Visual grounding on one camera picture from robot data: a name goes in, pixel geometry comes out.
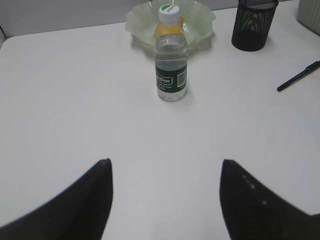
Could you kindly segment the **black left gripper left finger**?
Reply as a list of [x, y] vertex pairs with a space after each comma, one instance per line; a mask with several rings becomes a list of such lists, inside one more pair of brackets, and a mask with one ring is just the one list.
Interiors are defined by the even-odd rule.
[[2, 226], [2, 240], [100, 240], [112, 208], [112, 162], [99, 160], [72, 185]]

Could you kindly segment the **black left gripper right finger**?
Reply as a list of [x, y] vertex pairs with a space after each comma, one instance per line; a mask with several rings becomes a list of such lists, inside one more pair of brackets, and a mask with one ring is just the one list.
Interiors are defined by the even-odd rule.
[[284, 200], [235, 160], [222, 163], [219, 200], [232, 240], [318, 240], [320, 216]]

